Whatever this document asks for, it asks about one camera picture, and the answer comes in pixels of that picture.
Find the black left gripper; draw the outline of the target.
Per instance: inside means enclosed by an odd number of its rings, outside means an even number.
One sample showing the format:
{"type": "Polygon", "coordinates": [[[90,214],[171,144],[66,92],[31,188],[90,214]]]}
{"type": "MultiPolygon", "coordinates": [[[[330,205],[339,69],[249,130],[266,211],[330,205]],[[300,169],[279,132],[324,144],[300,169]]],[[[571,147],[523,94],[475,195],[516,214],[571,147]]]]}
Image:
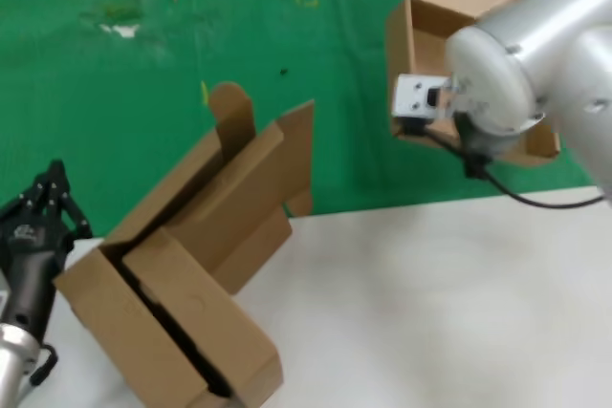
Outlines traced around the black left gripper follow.
{"type": "Polygon", "coordinates": [[[30,187],[1,205],[1,271],[11,291],[1,322],[23,331],[48,328],[56,294],[54,279],[65,268],[74,237],[61,221],[7,220],[41,214],[53,183],[59,208],[76,226],[74,235],[92,236],[89,220],[72,197],[63,161],[52,161],[30,187]]]}

